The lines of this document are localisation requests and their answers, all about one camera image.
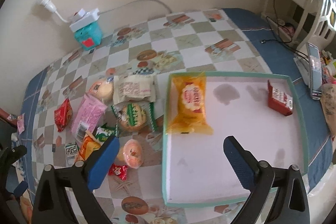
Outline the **green white sachet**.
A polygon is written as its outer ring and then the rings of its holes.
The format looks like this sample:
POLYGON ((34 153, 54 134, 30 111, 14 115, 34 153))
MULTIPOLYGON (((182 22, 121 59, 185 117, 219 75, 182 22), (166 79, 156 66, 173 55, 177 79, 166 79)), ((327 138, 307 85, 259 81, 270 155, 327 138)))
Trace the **green white sachet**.
POLYGON ((66 167, 71 167, 75 163, 77 153, 78 153, 78 145, 76 142, 67 143, 65 145, 66 152, 66 167))

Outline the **orange snack packet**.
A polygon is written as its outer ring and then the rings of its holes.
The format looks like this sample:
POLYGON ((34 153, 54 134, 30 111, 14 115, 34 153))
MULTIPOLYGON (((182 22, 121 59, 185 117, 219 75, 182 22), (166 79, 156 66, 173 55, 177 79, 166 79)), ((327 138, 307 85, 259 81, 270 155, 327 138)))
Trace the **orange snack packet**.
POLYGON ((86 130, 83 142, 75 158, 75 162, 86 161, 92 152, 100 149, 100 147, 100 142, 92 135, 90 131, 86 130))

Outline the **red candy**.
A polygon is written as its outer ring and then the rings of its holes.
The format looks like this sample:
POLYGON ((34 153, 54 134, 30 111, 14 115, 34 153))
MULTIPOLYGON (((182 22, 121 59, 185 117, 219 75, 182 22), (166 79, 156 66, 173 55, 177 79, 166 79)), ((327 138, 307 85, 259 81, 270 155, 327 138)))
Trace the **red candy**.
POLYGON ((126 181, 127 179, 127 165, 116 165, 113 163, 108 171, 109 176, 116 176, 121 181, 126 181))

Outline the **green white biscuit packet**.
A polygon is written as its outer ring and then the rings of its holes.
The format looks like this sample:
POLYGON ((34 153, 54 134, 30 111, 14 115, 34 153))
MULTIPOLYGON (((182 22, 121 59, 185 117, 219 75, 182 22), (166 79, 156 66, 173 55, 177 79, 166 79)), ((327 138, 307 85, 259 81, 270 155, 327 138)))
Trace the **green white biscuit packet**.
POLYGON ((118 128, 117 127, 110 127, 106 123, 96 128, 96 133, 94 137, 97 139, 98 142, 104 143, 110 136, 117 136, 118 135, 118 128))

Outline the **pink snack packet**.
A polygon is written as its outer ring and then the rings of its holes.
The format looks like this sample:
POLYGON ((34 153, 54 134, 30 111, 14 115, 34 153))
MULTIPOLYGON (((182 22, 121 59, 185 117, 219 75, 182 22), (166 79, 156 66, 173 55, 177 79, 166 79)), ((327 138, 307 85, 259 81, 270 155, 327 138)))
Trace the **pink snack packet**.
POLYGON ((73 119, 71 134, 78 144, 84 140, 85 132, 93 132, 107 106, 91 94, 84 94, 77 114, 73 119))

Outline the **orange jelly cup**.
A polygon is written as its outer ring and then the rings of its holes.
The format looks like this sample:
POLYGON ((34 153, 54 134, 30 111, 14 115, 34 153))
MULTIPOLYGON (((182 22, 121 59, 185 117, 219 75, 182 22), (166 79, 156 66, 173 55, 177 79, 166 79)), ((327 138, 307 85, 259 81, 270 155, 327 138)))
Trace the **orange jelly cup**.
POLYGON ((123 147, 120 148, 117 159, 123 161, 127 166, 138 169, 144 162, 143 149, 137 140, 128 140, 123 147))

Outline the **small pink sachet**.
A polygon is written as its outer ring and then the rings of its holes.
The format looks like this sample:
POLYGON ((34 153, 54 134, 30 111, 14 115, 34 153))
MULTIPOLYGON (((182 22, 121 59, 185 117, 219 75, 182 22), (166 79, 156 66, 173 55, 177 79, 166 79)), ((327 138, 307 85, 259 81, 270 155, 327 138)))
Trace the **small pink sachet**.
POLYGON ((25 131, 25 114, 21 114, 17 117, 17 129, 19 134, 25 131))

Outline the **small red snack packet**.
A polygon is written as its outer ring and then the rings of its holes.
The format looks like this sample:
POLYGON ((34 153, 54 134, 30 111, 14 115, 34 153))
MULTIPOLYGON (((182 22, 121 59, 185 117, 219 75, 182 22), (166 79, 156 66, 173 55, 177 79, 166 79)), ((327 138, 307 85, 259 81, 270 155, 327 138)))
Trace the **small red snack packet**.
POLYGON ((59 108, 54 111, 54 121, 58 132, 62 132, 65 129, 72 118, 72 114, 73 111, 70 100, 67 98, 59 108))

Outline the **white tray with teal rim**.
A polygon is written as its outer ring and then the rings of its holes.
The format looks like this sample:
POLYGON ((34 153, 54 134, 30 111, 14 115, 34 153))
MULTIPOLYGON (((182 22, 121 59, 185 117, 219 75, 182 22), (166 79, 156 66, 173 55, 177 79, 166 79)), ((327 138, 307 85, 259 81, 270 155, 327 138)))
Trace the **white tray with teal rim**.
POLYGON ((209 207, 245 200, 259 162, 308 170, 303 112, 289 76, 205 72, 205 110, 210 135, 171 134, 178 92, 167 84, 163 122, 162 195, 166 205, 209 207))

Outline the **red ketchup snack packet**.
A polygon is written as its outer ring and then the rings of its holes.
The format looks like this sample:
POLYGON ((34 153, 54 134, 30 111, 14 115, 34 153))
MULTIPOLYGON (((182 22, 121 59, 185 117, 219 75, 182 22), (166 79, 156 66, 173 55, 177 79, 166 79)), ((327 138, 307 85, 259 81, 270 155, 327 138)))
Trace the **red ketchup snack packet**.
POLYGON ((293 114, 293 98, 268 81, 268 107, 286 117, 290 116, 293 114))

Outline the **green striped biscuit packet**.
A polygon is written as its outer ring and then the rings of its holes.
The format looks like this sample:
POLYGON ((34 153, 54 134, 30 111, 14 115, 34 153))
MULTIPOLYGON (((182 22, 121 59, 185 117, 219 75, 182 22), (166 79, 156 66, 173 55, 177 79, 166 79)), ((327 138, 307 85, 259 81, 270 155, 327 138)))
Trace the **green striped biscuit packet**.
POLYGON ((111 110, 118 124, 125 131, 140 132, 147 129, 149 132, 155 132, 158 130, 153 102, 123 102, 112 105, 111 110))

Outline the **checkered tablecloth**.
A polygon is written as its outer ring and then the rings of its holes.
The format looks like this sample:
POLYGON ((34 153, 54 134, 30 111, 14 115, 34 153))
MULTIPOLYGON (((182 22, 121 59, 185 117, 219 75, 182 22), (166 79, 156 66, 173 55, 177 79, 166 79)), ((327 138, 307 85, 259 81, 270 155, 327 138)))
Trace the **checkered tablecloth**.
MULTIPOLYGON (((332 141, 319 102, 310 98, 294 63, 294 54, 275 41, 268 24, 253 12, 223 9, 186 12, 126 26, 105 37, 92 51, 77 50, 53 62, 29 83, 22 106, 27 147, 23 159, 30 198, 35 198, 46 165, 65 167, 75 139, 69 128, 58 132, 54 111, 69 99, 77 110, 85 92, 99 79, 122 73, 153 73, 158 85, 155 117, 163 121, 170 73, 244 71, 288 75, 293 80, 308 136, 308 187, 331 177, 332 141)), ((145 162, 129 170, 127 180, 106 176, 95 190, 113 223, 228 223, 241 203, 206 208, 170 207, 161 194, 162 133, 145 127, 123 133, 138 140, 145 162)))

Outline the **smartphone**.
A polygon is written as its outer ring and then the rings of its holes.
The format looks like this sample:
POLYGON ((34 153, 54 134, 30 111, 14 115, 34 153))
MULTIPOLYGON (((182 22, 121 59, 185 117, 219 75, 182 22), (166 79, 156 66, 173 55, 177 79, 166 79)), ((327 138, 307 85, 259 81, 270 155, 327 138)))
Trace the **smartphone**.
POLYGON ((318 47, 311 43, 306 44, 309 60, 309 89, 313 100, 320 100, 322 97, 322 68, 318 47))

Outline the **white power strip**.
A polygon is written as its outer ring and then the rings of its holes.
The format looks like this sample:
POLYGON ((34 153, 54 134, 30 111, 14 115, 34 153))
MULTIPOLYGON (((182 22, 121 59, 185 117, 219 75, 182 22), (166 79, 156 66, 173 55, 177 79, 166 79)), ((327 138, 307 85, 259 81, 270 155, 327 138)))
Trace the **white power strip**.
POLYGON ((99 17, 100 11, 98 8, 95 8, 91 11, 85 11, 81 9, 73 16, 73 22, 70 24, 70 30, 75 33, 87 25, 98 21, 99 17))

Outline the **white lamp socket plug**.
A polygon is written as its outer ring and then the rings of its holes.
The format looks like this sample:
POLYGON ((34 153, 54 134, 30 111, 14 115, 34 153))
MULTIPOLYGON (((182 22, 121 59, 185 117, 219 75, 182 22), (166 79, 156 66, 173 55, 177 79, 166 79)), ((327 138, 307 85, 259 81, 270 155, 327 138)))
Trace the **white lamp socket plug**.
POLYGON ((36 0, 37 5, 44 7, 51 13, 55 13, 57 11, 56 6, 51 0, 36 0))

